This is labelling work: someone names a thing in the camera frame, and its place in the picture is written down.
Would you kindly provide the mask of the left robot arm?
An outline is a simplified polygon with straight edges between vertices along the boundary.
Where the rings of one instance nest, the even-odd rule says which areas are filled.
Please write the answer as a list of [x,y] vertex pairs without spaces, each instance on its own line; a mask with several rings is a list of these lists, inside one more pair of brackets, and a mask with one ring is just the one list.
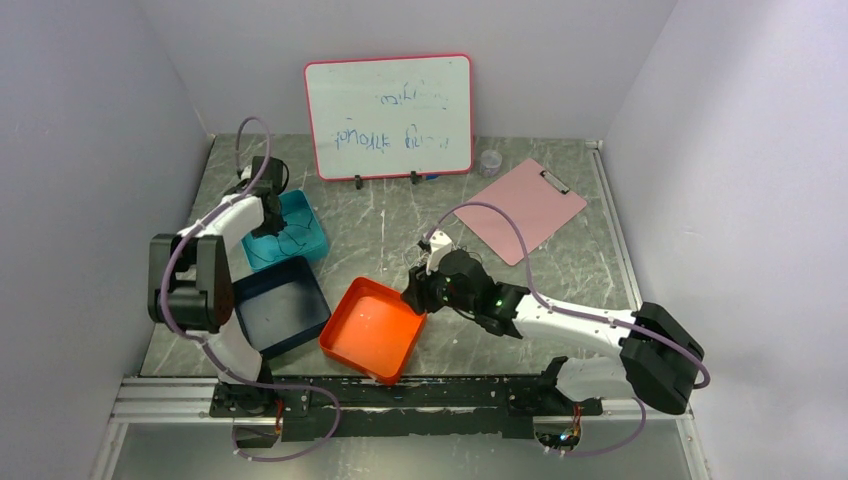
[[151,239],[147,312],[153,322],[198,346],[219,380],[237,393],[237,403],[261,416],[275,406],[277,388],[267,362],[238,321],[228,254],[247,236],[283,231],[280,196],[289,168],[280,159],[256,156],[239,177],[191,226]]

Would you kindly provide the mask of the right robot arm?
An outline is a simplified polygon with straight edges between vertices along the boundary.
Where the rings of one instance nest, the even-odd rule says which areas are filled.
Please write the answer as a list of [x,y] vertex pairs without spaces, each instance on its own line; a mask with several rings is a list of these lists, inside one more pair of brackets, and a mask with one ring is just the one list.
[[539,398],[553,414],[584,400],[634,397],[680,415],[706,379],[699,372],[702,347],[663,306],[605,310],[554,301],[494,280],[463,250],[446,254],[435,268],[411,268],[401,298],[417,314],[449,308],[495,336],[556,340],[593,353],[550,362],[553,378],[541,385]]

